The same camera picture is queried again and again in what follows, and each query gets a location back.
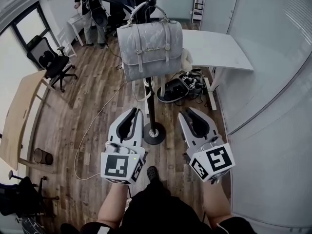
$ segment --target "black office chair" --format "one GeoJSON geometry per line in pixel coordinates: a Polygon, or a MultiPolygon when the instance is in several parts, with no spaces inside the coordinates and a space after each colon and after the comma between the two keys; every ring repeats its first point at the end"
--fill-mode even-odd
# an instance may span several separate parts
{"type": "Polygon", "coordinates": [[[12,177],[20,179],[20,183],[15,185],[0,184],[0,213],[3,216],[16,214],[21,218],[44,214],[46,216],[55,217],[43,200],[59,200],[59,197],[47,198],[43,197],[41,194],[42,182],[46,180],[47,177],[42,177],[40,179],[39,186],[33,184],[29,177],[17,177],[10,171],[9,179],[12,177]]]}
{"type": "Polygon", "coordinates": [[[55,53],[47,38],[35,36],[28,44],[29,52],[27,53],[27,57],[39,65],[42,69],[46,69],[46,78],[56,78],[53,83],[52,87],[54,88],[54,84],[59,81],[60,83],[60,90],[64,93],[65,90],[63,89],[63,79],[64,77],[73,76],[75,79],[78,79],[78,76],[75,74],[67,74],[67,72],[75,66],[70,65],[64,71],[63,69],[66,67],[69,57],[64,53],[64,47],[59,47],[58,50],[61,51],[62,55],[59,56],[55,53]]]}

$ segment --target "wooden table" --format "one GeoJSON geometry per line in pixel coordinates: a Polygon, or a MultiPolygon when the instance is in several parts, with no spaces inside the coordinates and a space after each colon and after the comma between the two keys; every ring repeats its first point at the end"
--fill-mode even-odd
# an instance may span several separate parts
{"type": "Polygon", "coordinates": [[[18,90],[13,98],[5,119],[0,145],[0,157],[14,170],[18,169],[18,163],[41,170],[40,166],[37,164],[20,158],[20,150],[25,126],[35,97],[44,101],[37,95],[40,85],[43,83],[49,90],[60,96],[60,94],[43,79],[45,73],[46,70],[42,70],[25,76],[20,81],[18,90]]]}
{"type": "Polygon", "coordinates": [[[242,49],[230,35],[183,30],[183,48],[190,51],[193,58],[192,66],[216,68],[212,84],[210,85],[208,79],[205,79],[213,110],[216,110],[213,91],[220,84],[226,68],[254,70],[242,49]]]}

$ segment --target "handbag handle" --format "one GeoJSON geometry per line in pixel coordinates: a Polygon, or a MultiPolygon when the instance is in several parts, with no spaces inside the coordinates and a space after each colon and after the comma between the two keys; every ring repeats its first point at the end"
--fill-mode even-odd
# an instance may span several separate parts
{"type": "MultiPolygon", "coordinates": [[[[133,21],[133,17],[134,15],[138,12],[139,9],[141,9],[143,6],[146,5],[146,2],[143,2],[141,4],[139,4],[131,13],[130,18],[128,20],[128,25],[127,26],[131,26],[132,25],[132,21],[133,21]]],[[[157,8],[158,10],[160,10],[162,12],[162,14],[164,15],[164,18],[167,22],[171,22],[170,19],[167,17],[166,13],[164,12],[164,10],[160,7],[158,7],[157,5],[154,6],[155,8],[157,8]]]]}

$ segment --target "gray handbag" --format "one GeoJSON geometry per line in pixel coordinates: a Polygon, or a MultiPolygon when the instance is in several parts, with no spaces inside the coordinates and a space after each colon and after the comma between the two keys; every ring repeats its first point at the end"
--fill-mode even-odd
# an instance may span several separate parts
{"type": "Polygon", "coordinates": [[[136,12],[146,2],[136,7],[128,24],[117,29],[126,81],[163,76],[179,72],[183,48],[182,27],[170,21],[159,9],[164,19],[160,22],[132,24],[136,12]]]}

